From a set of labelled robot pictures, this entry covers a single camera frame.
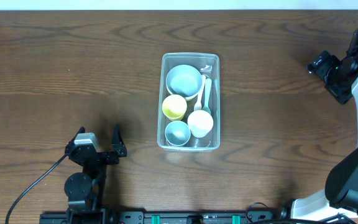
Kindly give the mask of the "grey cup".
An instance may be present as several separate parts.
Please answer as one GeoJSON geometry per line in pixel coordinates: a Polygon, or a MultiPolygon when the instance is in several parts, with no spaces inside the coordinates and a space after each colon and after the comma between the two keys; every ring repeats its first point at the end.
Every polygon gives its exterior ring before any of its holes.
{"type": "Polygon", "coordinates": [[[165,139],[171,146],[184,146],[191,138],[191,131],[183,121],[172,121],[165,128],[165,139]]]}

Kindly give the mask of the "yellow cup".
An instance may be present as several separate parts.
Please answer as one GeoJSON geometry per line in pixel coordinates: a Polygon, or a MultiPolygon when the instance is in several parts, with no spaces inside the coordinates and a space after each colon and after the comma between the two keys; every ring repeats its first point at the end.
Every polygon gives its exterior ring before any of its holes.
{"type": "Polygon", "coordinates": [[[170,95],[162,103],[162,112],[170,121],[182,120],[187,110],[187,102],[180,95],[170,95]]]}

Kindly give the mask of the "yellow bowl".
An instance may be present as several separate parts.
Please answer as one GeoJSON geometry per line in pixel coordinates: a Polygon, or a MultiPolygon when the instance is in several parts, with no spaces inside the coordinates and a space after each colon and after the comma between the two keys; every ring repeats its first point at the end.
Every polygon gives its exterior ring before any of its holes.
{"type": "Polygon", "coordinates": [[[193,98],[195,98],[196,96],[198,96],[198,94],[194,94],[194,95],[192,95],[192,96],[186,96],[186,97],[184,97],[184,99],[185,99],[186,101],[190,101],[190,100],[192,100],[193,98]]]}

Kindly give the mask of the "white cup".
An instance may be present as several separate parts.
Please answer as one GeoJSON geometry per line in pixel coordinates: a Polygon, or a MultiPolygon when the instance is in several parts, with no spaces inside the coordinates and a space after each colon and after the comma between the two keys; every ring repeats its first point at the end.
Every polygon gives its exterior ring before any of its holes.
{"type": "Polygon", "coordinates": [[[188,127],[196,138],[205,137],[213,128],[213,117],[206,111],[196,110],[187,119],[188,127]]]}

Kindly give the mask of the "white plastic fork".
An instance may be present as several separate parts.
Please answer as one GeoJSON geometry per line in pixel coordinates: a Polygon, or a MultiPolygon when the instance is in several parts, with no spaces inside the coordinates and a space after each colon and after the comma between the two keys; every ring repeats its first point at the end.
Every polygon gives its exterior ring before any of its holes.
{"type": "Polygon", "coordinates": [[[201,77],[202,77],[202,84],[201,84],[201,89],[198,92],[197,101],[196,101],[196,103],[194,105],[194,110],[195,111],[200,110],[202,108],[201,99],[202,99],[202,96],[203,96],[203,90],[204,90],[204,85],[205,85],[205,82],[206,82],[206,76],[202,75],[201,77]]]}

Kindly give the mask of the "grey bowl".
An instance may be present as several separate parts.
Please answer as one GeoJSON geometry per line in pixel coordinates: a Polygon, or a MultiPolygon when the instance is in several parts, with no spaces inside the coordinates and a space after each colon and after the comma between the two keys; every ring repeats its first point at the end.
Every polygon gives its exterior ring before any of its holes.
{"type": "Polygon", "coordinates": [[[177,65],[168,72],[165,81],[167,90],[171,95],[186,97],[199,92],[202,77],[195,67],[190,65],[177,65]]]}

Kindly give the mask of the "pale blue plastic spoon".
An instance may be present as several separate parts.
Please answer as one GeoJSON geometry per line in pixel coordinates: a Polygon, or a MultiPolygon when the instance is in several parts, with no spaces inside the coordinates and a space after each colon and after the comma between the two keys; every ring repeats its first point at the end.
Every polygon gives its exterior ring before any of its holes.
{"type": "Polygon", "coordinates": [[[211,110],[209,108],[209,97],[211,94],[211,88],[212,88],[212,79],[207,78],[204,85],[204,106],[202,110],[206,111],[209,114],[211,114],[211,110]]]}

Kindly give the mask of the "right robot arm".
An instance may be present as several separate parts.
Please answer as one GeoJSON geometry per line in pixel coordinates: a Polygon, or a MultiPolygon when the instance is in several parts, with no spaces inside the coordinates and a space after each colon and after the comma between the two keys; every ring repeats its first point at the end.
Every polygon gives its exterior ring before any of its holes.
{"type": "Polygon", "coordinates": [[[342,60],[323,51],[306,69],[324,82],[327,91],[340,104],[351,98],[355,100],[357,144],[356,149],[330,171],[324,189],[292,201],[286,216],[299,222],[358,218],[358,29],[342,60]]]}

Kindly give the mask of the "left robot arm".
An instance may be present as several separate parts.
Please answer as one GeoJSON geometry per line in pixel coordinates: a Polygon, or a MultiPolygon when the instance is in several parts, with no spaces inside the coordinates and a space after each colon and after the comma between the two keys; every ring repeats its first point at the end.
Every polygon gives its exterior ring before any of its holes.
{"type": "Polygon", "coordinates": [[[68,197],[68,223],[118,223],[119,215],[101,205],[107,177],[107,166],[116,165],[127,156],[119,126],[114,127],[111,139],[112,151],[98,152],[98,140],[94,133],[81,127],[65,147],[69,160],[82,167],[67,178],[64,191],[68,197]]]}

